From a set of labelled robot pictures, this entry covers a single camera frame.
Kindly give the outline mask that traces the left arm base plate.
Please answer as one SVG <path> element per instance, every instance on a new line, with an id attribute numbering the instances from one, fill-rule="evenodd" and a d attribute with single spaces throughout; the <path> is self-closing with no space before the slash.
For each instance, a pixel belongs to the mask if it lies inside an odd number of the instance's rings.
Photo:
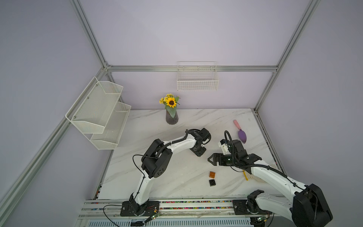
<path id="1" fill-rule="evenodd" d="M 159 211 L 160 201 L 147 201 L 142 205 L 124 201 L 120 212 L 121 217 L 152 216 Z"/>

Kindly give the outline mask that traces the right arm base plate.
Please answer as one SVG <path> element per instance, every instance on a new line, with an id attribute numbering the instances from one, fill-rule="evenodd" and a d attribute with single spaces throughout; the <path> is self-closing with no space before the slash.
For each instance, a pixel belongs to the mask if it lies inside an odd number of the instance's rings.
<path id="1" fill-rule="evenodd" d="M 235 215 L 271 215 L 272 212 L 262 210 L 257 204 L 247 199 L 232 200 Z"/>

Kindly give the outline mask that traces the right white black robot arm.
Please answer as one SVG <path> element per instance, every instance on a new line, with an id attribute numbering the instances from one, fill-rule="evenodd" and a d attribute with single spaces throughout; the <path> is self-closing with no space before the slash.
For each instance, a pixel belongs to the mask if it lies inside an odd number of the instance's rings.
<path id="1" fill-rule="evenodd" d="M 212 154 L 209 163 L 244 170 L 282 194 L 282 197 L 276 197 L 264 190 L 255 190 L 243 205 L 245 211 L 250 214 L 270 211 L 292 221 L 297 227 L 324 227 L 333 220 L 325 196 L 317 185 L 306 185 L 272 168 L 260 156 L 248 154 L 239 140 L 223 139 L 218 145 L 222 153 Z"/>

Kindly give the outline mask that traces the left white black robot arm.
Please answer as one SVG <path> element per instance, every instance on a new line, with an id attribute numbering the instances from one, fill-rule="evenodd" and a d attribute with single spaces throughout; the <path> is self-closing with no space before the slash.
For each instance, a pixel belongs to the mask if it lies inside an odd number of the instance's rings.
<path id="1" fill-rule="evenodd" d="M 206 152 L 205 145 L 210 140 L 211 134 L 206 128 L 187 129 L 184 136 L 171 141 L 154 140 L 147 151 L 140 155 L 141 167 L 137 169 L 141 172 L 141 179 L 129 202 L 137 207 L 148 202 L 153 179 L 166 171 L 173 154 L 188 149 L 197 157 L 201 157 Z"/>

